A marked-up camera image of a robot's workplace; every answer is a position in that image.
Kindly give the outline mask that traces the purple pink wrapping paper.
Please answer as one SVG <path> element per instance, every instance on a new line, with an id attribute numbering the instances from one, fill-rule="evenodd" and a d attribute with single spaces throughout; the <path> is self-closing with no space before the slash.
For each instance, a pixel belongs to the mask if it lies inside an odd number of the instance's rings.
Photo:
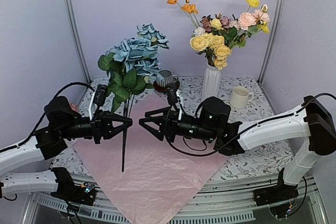
<path id="1" fill-rule="evenodd" d="M 127 143 L 122 135 L 100 144 L 79 139 L 73 145 L 80 160 L 111 203 L 130 223 L 168 223 L 225 164 L 227 157 L 189 157 L 157 140 L 138 124 L 147 111 L 167 102 L 152 94 L 132 109 Z"/>

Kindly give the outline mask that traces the blue hydrangea flower stem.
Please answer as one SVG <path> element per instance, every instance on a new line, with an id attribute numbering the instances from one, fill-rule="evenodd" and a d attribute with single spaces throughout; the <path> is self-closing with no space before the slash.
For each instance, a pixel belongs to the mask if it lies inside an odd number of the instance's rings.
<path id="1" fill-rule="evenodd" d="M 166 36 L 152 23 L 137 26 L 137 36 L 125 38 L 98 60 L 99 69 L 109 77 L 106 96 L 113 94 L 111 112 L 123 106 L 122 115 L 129 117 L 135 96 L 152 89 L 151 77 L 160 74 L 159 48 L 169 49 Z"/>

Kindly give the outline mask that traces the cream yellow rose stem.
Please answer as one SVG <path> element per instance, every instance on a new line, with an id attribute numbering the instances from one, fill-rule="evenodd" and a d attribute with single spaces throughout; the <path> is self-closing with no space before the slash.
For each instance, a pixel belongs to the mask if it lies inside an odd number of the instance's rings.
<path id="1" fill-rule="evenodd" d="M 223 70 L 227 67 L 227 58 L 232 54 L 229 44 L 237 33 L 235 28 L 217 30 L 215 28 L 216 18 L 212 18 L 211 26 L 213 34 L 204 34 L 198 37 L 192 35 L 190 47 L 198 54 L 205 55 L 207 64 Z"/>

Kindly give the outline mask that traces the orange flower stem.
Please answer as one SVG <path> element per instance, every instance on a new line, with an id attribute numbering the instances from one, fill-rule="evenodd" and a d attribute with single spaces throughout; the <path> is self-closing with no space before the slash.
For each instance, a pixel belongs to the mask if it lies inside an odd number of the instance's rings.
<path id="1" fill-rule="evenodd" d="M 196 18 L 198 10 L 195 4 L 192 4 L 190 0 L 185 0 L 184 4 L 180 4 L 179 0 L 166 0 L 166 3 L 169 5 L 176 5 L 192 22 L 195 28 L 200 27 L 200 23 Z"/>

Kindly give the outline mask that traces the pink rose flower stem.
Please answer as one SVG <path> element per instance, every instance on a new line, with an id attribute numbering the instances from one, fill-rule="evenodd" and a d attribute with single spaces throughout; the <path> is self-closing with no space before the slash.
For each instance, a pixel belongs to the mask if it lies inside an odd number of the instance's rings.
<path id="1" fill-rule="evenodd" d="M 229 29 L 231 19 L 227 16 L 223 16 L 221 13 L 215 14 L 215 18 L 218 21 L 215 22 L 215 28 L 217 30 Z"/>

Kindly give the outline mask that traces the peach pink rose stem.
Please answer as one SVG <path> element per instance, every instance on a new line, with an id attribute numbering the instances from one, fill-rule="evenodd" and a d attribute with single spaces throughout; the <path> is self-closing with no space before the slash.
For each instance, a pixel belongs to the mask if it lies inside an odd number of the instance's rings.
<path id="1" fill-rule="evenodd" d="M 268 15 L 268 5 L 263 4 L 259 9 L 255 9 L 253 13 L 247 11 L 240 14 L 238 19 L 235 19 L 229 23 L 230 28 L 237 30 L 232 42 L 229 44 L 229 48 L 245 47 L 246 40 L 253 35 L 262 31 L 265 34 L 270 32 L 268 23 L 270 22 L 270 16 Z"/>

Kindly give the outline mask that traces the yellow poppy flower stem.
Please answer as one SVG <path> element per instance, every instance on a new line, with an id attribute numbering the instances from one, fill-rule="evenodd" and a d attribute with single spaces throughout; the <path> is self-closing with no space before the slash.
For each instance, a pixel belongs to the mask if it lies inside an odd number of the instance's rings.
<path id="1" fill-rule="evenodd" d="M 268 6 L 267 4 L 260 5 L 260 0 L 245 0 L 249 8 L 255 8 L 254 13 L 249 14 L 247 17 L 249 18 L 249 23 L 244 25 L 244 30 L 248 30 L 248 28 L 252 25 L 257 25 L 259 29 L 261 29 L 265 34 L 269 33 L 268 23 L 270 22 L 270 16 L 268 15 Z"/>

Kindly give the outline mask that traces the dusty pink rose stem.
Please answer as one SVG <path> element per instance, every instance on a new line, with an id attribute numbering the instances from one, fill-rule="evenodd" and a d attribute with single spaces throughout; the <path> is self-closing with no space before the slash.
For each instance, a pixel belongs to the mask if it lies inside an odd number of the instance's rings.
<path id="1" fill-rule="evenodd" d="M 194 34 L 193 34 L 194 37 L 198 37 L 198 36 L 204 35 L 206 33 L 207 34 L 213 34 L 213 28 L 211 26 L 211 21 L 212 21 L 211 15 L 203 16 L 202 19 L 201 19 L 202 26 L 197 27 L 194 30 Z"/>

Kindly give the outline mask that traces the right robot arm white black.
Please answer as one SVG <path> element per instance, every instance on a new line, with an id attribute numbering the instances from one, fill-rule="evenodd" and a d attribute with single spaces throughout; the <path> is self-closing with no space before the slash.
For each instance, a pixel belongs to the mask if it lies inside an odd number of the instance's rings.
<path id="1" fill-rule="evenodd" d="M 170 145 L 176 136 L 214 142 L 208 155 L 232 156 L 272 142 L 305 139 L 293 161 L 279 174 L 280 183 L 271 190 L 276 201 L 290 195 L 292 186 L 298 185 L 321 156 L 335 152 L 332 115 L 313 96 L 305 97 L 303 104 L 287 112 L 258 121 L 229 123 L 231 108 L 216 97 L 205 99 L 197 111 L 199 116 L 190 116 L 166 107 L 146 112 L 139 124 Z"/>

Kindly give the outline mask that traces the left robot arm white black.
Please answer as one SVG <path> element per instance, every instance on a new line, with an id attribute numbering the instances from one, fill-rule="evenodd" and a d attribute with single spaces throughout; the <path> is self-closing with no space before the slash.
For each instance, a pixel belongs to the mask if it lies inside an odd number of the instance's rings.
<path id="1" fill-rule="evenodd" d="M 70 107 L 65 96 L 53 98 L 44 108 L 48 126 L 35 131 L 27 141 L 7 147 L 1 153 L 1 196 L 17 193 L 48 191 L 65 201 L 82 201 L 92 198 L 93 190 L 75 185 L 64 167 L 56 167 L 42 173 L 13 174 L 13 171 L 30 163 L 46 161 L 68 148 L 68 142 L 76 139 L 109 140 L 132 125 L 125 116 L 97 111 L 83 117 Z"/>

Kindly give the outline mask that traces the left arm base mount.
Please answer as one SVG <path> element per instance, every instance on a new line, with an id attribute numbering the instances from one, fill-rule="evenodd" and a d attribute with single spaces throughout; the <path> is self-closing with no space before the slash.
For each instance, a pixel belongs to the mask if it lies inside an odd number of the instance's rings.
<path id="1" fill-rule="evenodd" d="M 57 190 L 50 195 L 64 202 L 93 206 L 97 191 L 87 183 L 78 186 L 74 182 L 59 182 Z"/>

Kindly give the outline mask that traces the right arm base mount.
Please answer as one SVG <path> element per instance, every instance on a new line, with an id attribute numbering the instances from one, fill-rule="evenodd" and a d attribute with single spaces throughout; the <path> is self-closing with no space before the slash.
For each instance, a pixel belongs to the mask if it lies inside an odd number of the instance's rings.
<path id="1" fill-rule="evenodd" d="M 270 207 L 270 213 L 277 219 L 286 218 L 297 203 L 297 186 L 288 186 L 278 183 L 275 186 L 256 189 L 253 191 L 254 201 L 257 206 L 264 206 L 286 201 L 284 205 Z"/>

